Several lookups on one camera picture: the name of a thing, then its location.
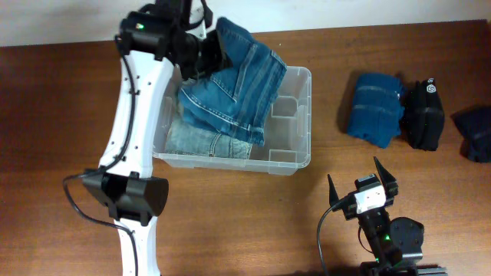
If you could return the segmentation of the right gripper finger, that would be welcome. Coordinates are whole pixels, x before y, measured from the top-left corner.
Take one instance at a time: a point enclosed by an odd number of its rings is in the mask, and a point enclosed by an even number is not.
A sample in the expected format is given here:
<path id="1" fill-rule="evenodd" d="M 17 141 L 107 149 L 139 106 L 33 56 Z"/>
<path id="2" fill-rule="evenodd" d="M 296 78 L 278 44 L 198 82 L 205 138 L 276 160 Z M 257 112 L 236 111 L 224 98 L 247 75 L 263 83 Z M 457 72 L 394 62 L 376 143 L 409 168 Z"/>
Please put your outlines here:
<path id="1" fill-rule="evenodd" d="M 376 156 L 374 157 L 374 163 L 383 185 L 394 184 L 397 182 L 395 177 L 382 166 L 381 162 Z"/>
<path id="2" fill-rule="evenodd" d="M 338 194 L 330 174 L 328 174 L 328 184 L 329 184 L 329 194 L 328 194 L 329 205 L 331 208 L 337 208 L 340 199 L 338 198 Z"/>

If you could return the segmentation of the dark blue jeans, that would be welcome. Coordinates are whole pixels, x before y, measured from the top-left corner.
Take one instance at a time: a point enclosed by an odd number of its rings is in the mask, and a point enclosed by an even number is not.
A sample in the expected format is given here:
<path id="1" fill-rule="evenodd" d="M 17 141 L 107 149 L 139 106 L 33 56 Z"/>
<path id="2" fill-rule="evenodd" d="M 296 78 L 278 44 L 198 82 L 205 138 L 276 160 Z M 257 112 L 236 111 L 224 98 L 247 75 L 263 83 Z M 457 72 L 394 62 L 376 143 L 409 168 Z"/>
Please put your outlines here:
<path id="1" fill-rule="evenodd" d="M 265 121 L 285 77 L 285 62 L 243 27 L 221 17 L 216 22 L 232 66 L 178 93 L 183 120 L 205 130 L 259 146 Z"/>

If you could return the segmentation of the clear plastic storage container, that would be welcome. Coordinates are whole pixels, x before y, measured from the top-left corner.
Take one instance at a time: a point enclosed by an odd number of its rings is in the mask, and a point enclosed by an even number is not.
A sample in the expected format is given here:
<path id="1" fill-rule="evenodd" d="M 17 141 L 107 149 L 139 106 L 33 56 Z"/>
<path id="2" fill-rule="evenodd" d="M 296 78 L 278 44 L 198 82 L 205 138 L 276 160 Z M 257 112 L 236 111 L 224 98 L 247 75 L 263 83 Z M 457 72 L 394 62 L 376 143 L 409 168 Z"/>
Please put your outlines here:
<path id="1" fill-rule="evenodd" d="M 153 141 L 153 158 L 172 167 L 242 170 L 290 176 L 311 161 L 311 72 L 287 67 L 265 122 L 265 145 L 254 146 L 249 159 L 227 159 L 165 153 L 167 135 L 176 113 L 177 88 L 169 84 L 160 107 Z"/>

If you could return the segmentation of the black garment with logo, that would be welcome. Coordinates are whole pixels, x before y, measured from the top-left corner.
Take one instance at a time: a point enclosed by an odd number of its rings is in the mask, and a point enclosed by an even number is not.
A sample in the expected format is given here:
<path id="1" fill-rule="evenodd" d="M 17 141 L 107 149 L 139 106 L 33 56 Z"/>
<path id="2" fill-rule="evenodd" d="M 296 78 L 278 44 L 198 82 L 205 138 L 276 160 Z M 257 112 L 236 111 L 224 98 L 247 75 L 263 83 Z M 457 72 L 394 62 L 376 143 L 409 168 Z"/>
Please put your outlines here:
<path id="1" fill-rule="evenodd" d="M 436 80 L 417 81 L 404 98 L 404 108 L 402 125 L 409 145 L 418 150 L 436 151 L 445 123 Z"/>

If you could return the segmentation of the light blue jeans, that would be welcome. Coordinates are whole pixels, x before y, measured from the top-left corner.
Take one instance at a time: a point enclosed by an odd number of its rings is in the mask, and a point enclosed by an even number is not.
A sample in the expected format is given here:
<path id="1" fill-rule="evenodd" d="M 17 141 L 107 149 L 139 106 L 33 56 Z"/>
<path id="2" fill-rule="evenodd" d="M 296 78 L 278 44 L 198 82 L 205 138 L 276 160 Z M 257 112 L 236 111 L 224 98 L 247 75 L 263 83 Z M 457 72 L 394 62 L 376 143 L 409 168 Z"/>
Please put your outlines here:
<path id="1" fill-rule="evenodd" d="M 251 143 L 194 127 L 179 115 L 173 118 L 164 148 L 169 154 L 230 159 L 249 159 L 251 151 Z"/>

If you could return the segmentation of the teal blue garment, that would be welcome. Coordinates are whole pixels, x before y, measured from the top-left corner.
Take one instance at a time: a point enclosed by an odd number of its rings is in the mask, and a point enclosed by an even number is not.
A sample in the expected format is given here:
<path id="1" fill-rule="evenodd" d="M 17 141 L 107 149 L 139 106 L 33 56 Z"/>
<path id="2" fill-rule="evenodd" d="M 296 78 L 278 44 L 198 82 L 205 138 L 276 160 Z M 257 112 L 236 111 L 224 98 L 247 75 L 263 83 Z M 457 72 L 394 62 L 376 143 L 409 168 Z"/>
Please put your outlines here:
<path id="1" fill-rule="evenodd" d="M 366 73 L 357 79 L 348 121 L 347 134 L 382 149 L 401 134 L 404 108 L 400 98 L 405 88 L 388 74 Z"/>

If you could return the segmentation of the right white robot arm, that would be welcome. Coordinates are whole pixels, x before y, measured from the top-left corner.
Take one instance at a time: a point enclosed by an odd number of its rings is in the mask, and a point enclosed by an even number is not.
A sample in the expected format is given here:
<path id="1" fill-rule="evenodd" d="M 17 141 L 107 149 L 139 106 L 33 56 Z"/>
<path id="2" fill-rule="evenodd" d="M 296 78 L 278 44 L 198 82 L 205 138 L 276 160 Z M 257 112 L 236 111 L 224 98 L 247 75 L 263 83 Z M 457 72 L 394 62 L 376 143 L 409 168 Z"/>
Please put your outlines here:
<path id="1" fill-rule="evenodd" d="M 396 178 L 374 158 L 377 174 L 370 174 L 354 181 L 356 189 L 339 198 L 332 178 L 328 177 L 329 205 L 317 227 L 318 253 L 321 266 L 328 274 L 321 249 L 321 227 L 331 212 L 343 212 L 346 220 L 358 220 L 358 232 L 364 233 L 369 246 L 366 250 L 373 261 L 360 265 L 362 275 L 447 275 L 447 269 L 438 265 L 419 266 L 423 258 L 424 226 L 408 217 L 391 219 L 387 208 L 398 195 Z"/>

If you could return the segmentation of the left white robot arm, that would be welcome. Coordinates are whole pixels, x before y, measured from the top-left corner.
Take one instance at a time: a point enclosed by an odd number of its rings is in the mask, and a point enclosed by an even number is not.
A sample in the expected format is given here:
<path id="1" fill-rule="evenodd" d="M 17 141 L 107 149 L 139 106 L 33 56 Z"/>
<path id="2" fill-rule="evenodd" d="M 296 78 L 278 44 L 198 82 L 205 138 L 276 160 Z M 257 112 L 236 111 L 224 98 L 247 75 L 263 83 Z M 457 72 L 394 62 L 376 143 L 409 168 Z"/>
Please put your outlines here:
<path id="1" fill-rule="evenodd" d="M 121 83 L 114 124 L 98 167 L 79 178 L 118 231 L 125 275 L 160 274 L 157 219 L 169 183 L 153 176 L 153 141 L 176 73 L 199 80 L 231 66 L 220 34 L 207 31 L 212 23 L 205 1 L 155 1 L 130 12 L 115 37 Z"/>

